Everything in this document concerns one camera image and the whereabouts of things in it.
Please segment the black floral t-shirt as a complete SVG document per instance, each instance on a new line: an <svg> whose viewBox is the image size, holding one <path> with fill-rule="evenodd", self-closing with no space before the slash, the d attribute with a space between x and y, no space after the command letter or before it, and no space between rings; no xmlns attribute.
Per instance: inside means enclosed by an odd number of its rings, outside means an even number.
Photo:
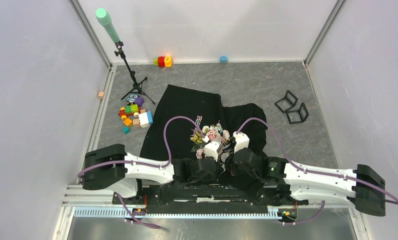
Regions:
<svg viewBox="0 0 398 240"><path fill-rule="evenodd" d="M249 118L266 120L263 109L254 103L223 106L219 94L169 85L157 105L140 157L195 161L203 152L196 125L209 139L222 141L224 152L230 153L233 148L228 138Z"/></svg>

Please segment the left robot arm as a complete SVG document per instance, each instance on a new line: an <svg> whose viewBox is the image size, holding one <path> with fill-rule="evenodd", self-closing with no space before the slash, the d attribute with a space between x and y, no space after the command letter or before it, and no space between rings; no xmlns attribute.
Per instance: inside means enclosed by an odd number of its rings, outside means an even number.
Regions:
<svg viewBox="0 0 398 240"><path fill-rule="evenodd" d="M181 186L214 180L220 147L217 141L209 142L204 147L202 159L154 161L126 152L122 144L113 144L88 152L84 168L77 176L85 190L112 190L132 204L137 204L144 197L139 180Z"/></svg>

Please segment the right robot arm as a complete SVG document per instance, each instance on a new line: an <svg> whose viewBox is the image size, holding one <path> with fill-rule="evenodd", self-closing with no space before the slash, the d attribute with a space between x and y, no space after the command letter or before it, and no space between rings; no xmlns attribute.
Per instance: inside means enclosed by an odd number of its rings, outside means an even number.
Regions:
<svg viewBox="0 0 398 240"><path fill-rule="evenodd" d="M353 206L371 216L386 215L385 180L370 166L315 167L285 158L264 157L249 148L233 156L233 175L242 189L264 205L327 204Z"/></svg>

